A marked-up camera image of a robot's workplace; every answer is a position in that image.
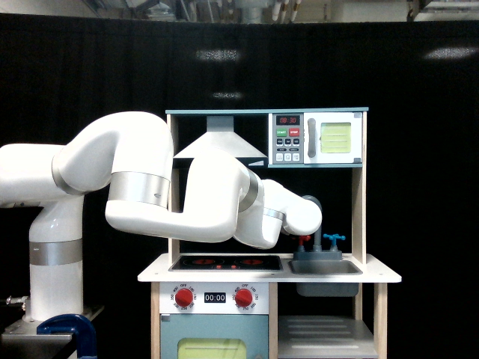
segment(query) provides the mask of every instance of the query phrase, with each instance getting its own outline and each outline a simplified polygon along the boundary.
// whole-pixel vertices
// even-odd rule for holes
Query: microwave door
[[[304,163],[361,163],[362,113],[305,114]]]

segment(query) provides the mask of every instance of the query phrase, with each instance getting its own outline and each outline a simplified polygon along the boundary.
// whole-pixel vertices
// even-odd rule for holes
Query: robotic arm
[[[166,123],[142,112],[100,118],[64,147],[0,148],[0,207],[44,207],[30,229],[33,319],[82,312],[83,197],[109,182],[106,219],[125,232],[196,242],[233,236],[271,248],[281,228],[303,235],[320,226],[311,201],[215,149],[193,160],[183,212],[169,212],[172,162]]]

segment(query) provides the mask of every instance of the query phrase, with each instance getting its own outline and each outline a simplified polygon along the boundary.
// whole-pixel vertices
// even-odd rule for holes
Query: wooden frame
[[[352,175],[352,255],[361,264],[366,264],[366,155],[367,155],[367,113],[362,118],[363,148],[362,167],[353,168]],[[178,123],[171,114],[167,115],[168,128],[171,130],[174,147],[177,146]],[[178,182],[179,171],[173,170],[168,198],[168,210],[179,210],[179,191],[174,183]],[[180,255],[180,241],[168,239],[168,261],[172,264]],[[151,284],[151,359],[160,359],[160,317],[159,286]],[[374,284],[374,344],[379,359],[387,358],[387,283]],[[363,285],[359,284],[358,295],[354,298],[353,312],[356,320],[362,320]],[[278,357],[278,283],[269,284],[269,359]]]

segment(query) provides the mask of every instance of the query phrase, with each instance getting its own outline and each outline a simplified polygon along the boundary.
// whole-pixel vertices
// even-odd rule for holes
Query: gray sink
[[[362,274],[362,271],[349,260],[291,260],[294,274]]]
[[[362,271],[349,260],[291,260],[295,274],[357,275]],[[296,283],[296,291],[305,297],[354,297],[359,283]]]

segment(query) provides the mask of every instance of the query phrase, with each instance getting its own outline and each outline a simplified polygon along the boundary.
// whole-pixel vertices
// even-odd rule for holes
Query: red faucet handle
[[[299,236],[298,245],[302,245],[303,242],[307,242],[311,239],[311,236]]]

